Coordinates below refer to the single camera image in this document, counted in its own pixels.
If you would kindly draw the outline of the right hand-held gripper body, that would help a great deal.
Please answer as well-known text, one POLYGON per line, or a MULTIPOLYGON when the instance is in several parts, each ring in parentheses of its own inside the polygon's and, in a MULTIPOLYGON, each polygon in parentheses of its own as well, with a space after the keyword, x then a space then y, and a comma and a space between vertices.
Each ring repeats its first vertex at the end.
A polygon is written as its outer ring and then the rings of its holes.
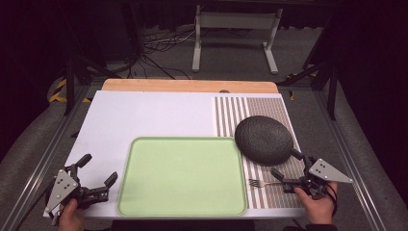
POLYGON ((300 188, 313 199, 321 199, 328 195, 328 183, 339 182, 351 184, 353 180, 344 173, 328 164, 322 158, 304 157, 304 175, 298 179, 283 179, 283 191, 294 193, 300 188))

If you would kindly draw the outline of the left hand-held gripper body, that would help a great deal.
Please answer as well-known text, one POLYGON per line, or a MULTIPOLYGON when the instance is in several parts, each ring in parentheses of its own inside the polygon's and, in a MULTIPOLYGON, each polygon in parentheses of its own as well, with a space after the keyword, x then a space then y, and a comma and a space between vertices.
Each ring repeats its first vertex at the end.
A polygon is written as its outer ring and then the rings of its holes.
POLYGON ((93 204, 109 200, 110 188, 107 185, 88 189, 80 184, 78 168, 79 166, 74 164, 59 170, 44 209, 46 214, 51 214, 62 204, 66 205, 72 198, 77 200, 79 209, 87 209, 93 204))

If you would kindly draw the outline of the silver metal fork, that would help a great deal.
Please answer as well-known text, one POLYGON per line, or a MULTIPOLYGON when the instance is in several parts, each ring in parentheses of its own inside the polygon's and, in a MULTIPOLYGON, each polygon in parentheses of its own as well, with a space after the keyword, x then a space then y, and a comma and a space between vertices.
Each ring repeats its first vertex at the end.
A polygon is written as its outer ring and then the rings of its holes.
POLYGON ((265 186, 281 186, 281 182, 265 182, 263 180, 258 180, 258 179, 249 179, 248 183, 252 187, 256 188, 264 188, 265 186))

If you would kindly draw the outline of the person's left hand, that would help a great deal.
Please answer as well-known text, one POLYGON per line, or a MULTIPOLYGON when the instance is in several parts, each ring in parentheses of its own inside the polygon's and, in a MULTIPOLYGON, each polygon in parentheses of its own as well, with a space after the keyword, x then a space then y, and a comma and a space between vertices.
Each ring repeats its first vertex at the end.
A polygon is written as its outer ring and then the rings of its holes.
POLYGON ((78 208, 78 202, 72 198, 61 207, 58 231, 85 231, 85 211, 78 208))

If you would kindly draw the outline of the person's right hand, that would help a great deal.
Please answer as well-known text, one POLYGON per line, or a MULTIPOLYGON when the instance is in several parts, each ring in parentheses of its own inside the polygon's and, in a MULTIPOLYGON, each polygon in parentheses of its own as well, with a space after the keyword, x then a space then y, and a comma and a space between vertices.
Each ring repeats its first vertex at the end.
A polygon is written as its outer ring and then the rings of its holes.
POLYGON ((306 217, 312 224, 332 224, 334 202, 327 195, 319 200, 312 199, 305 191, 295 188, 294 192, 305 208, 306 217))

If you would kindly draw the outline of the black textured oval plate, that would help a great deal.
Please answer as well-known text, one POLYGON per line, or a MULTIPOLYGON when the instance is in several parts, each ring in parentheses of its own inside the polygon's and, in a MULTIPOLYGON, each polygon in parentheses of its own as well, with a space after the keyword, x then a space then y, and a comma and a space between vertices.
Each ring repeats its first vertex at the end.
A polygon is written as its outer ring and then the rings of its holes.
POLYGON ((242 120, 235 130, 235 142, 247 159, 263 166, 285 163, 293 149, 289 130, 281 122, 264 115, 242 120))

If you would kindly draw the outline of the yellow black hazard tape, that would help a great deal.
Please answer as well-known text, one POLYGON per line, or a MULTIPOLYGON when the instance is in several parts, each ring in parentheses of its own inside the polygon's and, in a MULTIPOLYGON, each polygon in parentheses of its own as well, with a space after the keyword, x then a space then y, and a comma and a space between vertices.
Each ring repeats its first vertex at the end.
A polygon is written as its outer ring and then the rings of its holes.
POLYGON ((51 94, 49 98, 49 102, 67 102, 67 98, 65 96, 62 96, 62 91, 64 87, 66 86, 66 79, 62 78, 58 85, 56 86, 55 90, 51 94))

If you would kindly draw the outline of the black tripod stand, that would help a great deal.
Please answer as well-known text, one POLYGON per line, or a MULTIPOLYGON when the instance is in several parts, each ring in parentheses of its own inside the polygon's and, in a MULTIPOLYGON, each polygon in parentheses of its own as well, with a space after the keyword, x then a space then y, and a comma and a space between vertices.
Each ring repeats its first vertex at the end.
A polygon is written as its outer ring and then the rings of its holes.
POLYGON ((329 84, 326 110, 330 118, 335 120, 335 103, 338 83, 338 68, 335 64, 326 62, 307 67, 305 70, 297 74, 289 74, 284 81, 277 83, 277 86, 290 86, 305 77, 311 76, 313 73, 316 73, 316 77, 310 84, 312 90, 322 90, 326 84, 329 84))
POLYGON ((78 81, 79 84, 83 86, 88 86, 92 82, 92 78, 88 70, 89 66, 100 72, 103 76, 118 78, 118 75, 85 56, 70 56, 65 65, 64 76, 66 80, 66 106, 64 114, 66 116, 70 114, 75 106, 75 81, 78 81))

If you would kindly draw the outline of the light green rectangular tray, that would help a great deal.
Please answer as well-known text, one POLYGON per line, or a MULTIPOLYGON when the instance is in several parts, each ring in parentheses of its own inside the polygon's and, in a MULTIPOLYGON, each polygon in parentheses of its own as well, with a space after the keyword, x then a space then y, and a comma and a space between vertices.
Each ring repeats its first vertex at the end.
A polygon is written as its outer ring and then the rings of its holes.
POLYGON ((242 156, 231 138, 137 138, 117 201, 127 218, 235 217, 247 209, 242 156))

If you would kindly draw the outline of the white board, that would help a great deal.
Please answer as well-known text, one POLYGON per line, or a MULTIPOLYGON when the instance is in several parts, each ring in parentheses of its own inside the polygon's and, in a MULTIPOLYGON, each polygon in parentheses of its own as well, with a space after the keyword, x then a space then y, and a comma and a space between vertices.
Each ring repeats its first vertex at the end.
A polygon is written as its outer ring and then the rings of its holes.
MULTIPOLYGON (((135 139, 146 137, 233 139, 218 137, 215 134, 216 96, 282 98, 278 93, 98 91, 66 161, 72 164, 85 154, 92 156, 90 162, 79 171, 80 182, 85 187, 101 186, 115 171, 118 178, 110 189, 109 200, 90 206, 86 211, 87 217, 127 219, 118 212, 117 201, 130 148, 135 139)), ((249 209, 247 199, 247 209, 240 216, 202 218, 290 218, 301 217, 303 214, 303 208, 249 209)))

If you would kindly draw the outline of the striped grey white placemat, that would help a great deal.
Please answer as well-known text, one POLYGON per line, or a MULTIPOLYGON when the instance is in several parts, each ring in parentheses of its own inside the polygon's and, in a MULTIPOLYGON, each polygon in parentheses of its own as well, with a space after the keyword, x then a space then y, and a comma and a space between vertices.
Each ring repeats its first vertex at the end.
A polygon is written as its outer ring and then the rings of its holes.
MULTIPOLYGON (((284 100, 281 97, 216 96, 214 99, 215 134, 233 137, 237 125, 250 116, 268 116, 282 123, 290 132, 293 148, 300 150, 284 100)), ((257 188, 249 180, 275 181, 270 167, 260 166, 242 157, 244 183, 249 209, 301 209, 295 194, 284 193, 280 183, 257 188)))

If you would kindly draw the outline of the grey metal stand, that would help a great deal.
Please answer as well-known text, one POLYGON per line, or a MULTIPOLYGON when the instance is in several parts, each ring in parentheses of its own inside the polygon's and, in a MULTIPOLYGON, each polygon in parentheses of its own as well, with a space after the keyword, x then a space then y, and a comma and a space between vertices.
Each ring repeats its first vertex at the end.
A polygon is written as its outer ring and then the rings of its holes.
POLYGON ((262 43, 269 71, 278 73, 278 67, 272 54, 272 45, 280 24, 283 10, 277 9, 275 13, 210 13, 203 12, 200 5, 195 11, 195 43, 192 56, 191 70, 200 70, 201 59, 201 29, 251 29, 269 30, 269 39, 262 43))

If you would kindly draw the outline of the aluminium frame rail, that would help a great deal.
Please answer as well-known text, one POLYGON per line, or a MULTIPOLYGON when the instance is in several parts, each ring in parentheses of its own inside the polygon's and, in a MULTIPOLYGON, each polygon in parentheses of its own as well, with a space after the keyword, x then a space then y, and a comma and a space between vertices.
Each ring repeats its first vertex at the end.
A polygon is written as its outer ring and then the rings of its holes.
POLYGON ((43 214, 42 192, 62 167, 89 105, 94 88, 76 90, 70 113, 52 102, 22 133, 0 163, 0 231, 57 231, 43 214))
POLYGON ((345 142, 342 131, 336 120, 332 119, 332 116, 328 113, 328 103, 321 91, 315 91, 314 96, 317 100, 319 108, 323 114, 332 135, 335 138, 337 148, 340 152, 340 159, 344 165, 344 168, 348 175, 353 180, 353 189, 362 205, 364 213, 368 219, 372 231, 387 231, 382 217, 379 215, 378 210, 372 200, 372 197, 368 191, 365 181, 362 178, 361 173, 357 169, 357 166, 352 158, 351 152, 345 142))

